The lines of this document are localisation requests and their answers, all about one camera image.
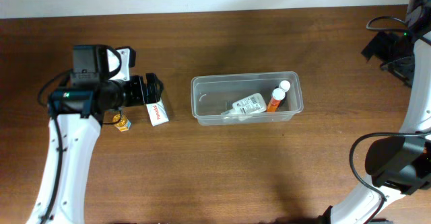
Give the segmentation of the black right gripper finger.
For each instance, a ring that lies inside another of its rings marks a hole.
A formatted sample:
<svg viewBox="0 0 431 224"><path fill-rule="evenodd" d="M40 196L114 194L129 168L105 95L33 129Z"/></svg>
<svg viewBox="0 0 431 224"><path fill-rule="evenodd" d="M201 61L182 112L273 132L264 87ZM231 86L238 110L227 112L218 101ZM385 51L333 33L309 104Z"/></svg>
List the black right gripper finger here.
<svg viewBox="0 0 431 224"><path fill-rule="evenodd" d="M400 79L407 87L412 87L415 70L415 60L413 56L402 57L390 62L383 62L380 65L380 69Z"/></svg>
<svg viewBox="0 0 431 224"><path fill-rule="evenodd" d="M396 41L396 34L378 32L362 50L361 55L364 56L367 61L369 61L371 57L377 57L381 61L388 61L392 57L391 49Z"/></svg>

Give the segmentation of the white Panadol box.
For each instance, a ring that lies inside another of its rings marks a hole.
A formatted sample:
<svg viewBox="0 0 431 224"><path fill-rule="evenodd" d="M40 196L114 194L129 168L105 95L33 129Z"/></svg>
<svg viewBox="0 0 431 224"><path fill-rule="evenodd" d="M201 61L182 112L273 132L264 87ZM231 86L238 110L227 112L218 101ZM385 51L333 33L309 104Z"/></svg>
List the white Panadol box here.
<svg viewBox="0 0 431 224"><path fill-rule="evenodd" d="M146 104L145 106L152 126L158 126L169 121L168 114L162 100L156 103Z"/></svg>

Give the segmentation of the small gold-lid jar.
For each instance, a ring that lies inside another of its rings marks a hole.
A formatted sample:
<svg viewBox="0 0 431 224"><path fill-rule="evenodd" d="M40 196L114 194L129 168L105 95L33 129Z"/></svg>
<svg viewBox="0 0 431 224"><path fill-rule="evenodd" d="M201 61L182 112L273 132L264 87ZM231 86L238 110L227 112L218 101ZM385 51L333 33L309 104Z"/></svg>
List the small gold-lid jar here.
<svg viewBox="0 0 431 224"><path fill-rule="evenodd" d="M113 116L112 123L121 132L128 131L131 127L130 120L125 115L122 115L122 114L117 114Z"/></svg>

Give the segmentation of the orange tube white cap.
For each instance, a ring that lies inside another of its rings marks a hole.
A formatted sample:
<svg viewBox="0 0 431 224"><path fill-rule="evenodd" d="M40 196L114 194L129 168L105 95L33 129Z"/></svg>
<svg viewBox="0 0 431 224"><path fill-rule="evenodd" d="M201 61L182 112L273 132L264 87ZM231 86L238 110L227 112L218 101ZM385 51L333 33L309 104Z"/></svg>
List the orange tube white cap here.
<svg viewBox="0 0 431 224"><path fill-rule="evenodd" d="M286 93L283 89L275 88L271 93L271 99L267 105L266 112L275 112L280 105L281 101L286 97Z"/></svg>

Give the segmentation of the dark bottle white cap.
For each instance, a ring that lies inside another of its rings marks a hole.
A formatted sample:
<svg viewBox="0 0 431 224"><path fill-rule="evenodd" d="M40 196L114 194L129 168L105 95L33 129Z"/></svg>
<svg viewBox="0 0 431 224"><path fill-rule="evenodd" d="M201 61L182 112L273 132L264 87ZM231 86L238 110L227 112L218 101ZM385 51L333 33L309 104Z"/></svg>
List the dark bottle white cap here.
<svg viewBox="0 0 431 224"><path fill-rule="evenodd" d="M279 107L283 106L284 103L286 102L287 98L288 98L288 91L291 88L291 84L288 80L283 80L279 83L278 87L280 89L282 89L285 93L285 98L281 100L281 102L279 103Z"/></svg>

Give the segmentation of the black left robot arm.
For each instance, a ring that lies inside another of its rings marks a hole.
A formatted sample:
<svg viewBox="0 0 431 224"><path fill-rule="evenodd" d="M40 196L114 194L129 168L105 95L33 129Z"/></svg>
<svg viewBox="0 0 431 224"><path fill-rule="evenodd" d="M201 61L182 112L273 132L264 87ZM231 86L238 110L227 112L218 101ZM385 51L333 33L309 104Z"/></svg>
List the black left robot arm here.
<svg viewBox="0 0 431 224"><path fill-rule="evenodd" d="M90 161L105 113L161 101L164 85L156 74L130 75L135 59L128 46L73 47L73 68L57 75L61 82L45 103L48 154L29 223L84 222Z"/></svg>

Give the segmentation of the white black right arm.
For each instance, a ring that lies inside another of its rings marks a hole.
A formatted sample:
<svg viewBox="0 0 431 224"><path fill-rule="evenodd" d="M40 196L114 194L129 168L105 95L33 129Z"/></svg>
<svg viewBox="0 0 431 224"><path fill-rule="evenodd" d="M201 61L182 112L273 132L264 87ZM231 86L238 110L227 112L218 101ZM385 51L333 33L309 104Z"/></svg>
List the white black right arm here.
<svg viewBox="0 0 431 224"><path fill-rule="evenodd" d="M409 106L397 133L359 137L349 153L358 185L316 223L377 223L392 202L430 188L430 0L409 0L402 28L373 28L362 51L411 88Z"/></svg>

